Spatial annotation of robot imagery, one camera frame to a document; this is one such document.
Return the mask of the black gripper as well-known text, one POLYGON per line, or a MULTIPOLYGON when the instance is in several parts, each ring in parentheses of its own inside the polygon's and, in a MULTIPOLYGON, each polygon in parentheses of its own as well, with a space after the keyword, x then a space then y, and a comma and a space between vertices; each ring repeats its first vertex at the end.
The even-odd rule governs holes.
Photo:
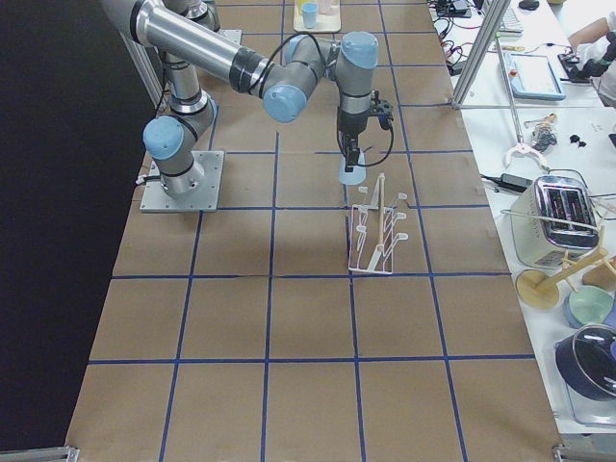
POLYGON ((393 128, 393 107, 380 98, 378 90, 372 90, 362 96, 350 96, 344 93, 342 103, 338 107, 337 130, 342 135, 342 153, 345 157, 344 171, 353 171, 360 156, 358 139, 368 125, 368 119, 376 117, 382 130, 393 128))

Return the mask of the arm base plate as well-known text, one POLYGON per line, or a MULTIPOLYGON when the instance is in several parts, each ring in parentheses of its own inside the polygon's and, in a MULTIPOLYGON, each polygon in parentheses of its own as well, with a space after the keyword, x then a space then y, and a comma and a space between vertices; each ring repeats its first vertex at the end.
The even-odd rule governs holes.
POLYGON ((220 35, 240 45, 242 43, 243 31, 239 29, 220 29, 218 31, 220 35))
POLYGON ((218 209, 225 152, 193 150, 192 155, 192 168, 176 177, 163 175, 152 161, 147 176, 154 179, 142 183, 142 212, 215 212, 218 209))

